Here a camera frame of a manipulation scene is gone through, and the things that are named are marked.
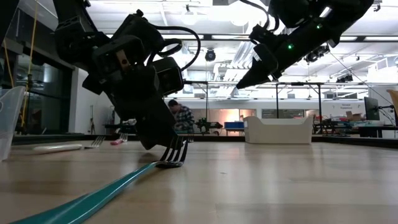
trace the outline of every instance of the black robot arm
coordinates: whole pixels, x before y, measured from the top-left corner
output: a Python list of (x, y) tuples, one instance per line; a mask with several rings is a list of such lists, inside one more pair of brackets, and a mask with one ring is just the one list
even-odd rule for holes
[[(199, 36), (185, 27), (154, 26), (138, 10), (109, 38), (97, 30), (87, 13), (88, 0), (53, 2), (58, 16), (58, 54), (88, 72), (83, 87), (96, 94), (105, 92), (122, 120), (135, 118), (137, 135), (146, 149), (156, 144), (169, 146), (177, 135), (175, 118), (162, 98), (182, 90), (181, 71), (198, 57)], [(182, 48), (182, 41), (164, 40), (161, 29), (187, 31), (197, 38), (197, 53), (182, 69), (169, 57)], [(162, 52), (172, 44), (176, 46)], [(163, 59), (153, 62), (155, 55)]]
[[(270, 82), (282, 76), (282, 72), (301, 60), (325, 42), (336, 47), (344, 31), (364, 16), (374, 0), (271, 0), (269, 13), (280, 19), (288, 28), (295, 28), (289, 34), (274, 35), (267, 26), (257, 25), (249, 36), (257, 45), (252, 67), (237, 84), (246, 88)], [(321, 13), (329, 7), (329, 13)]]

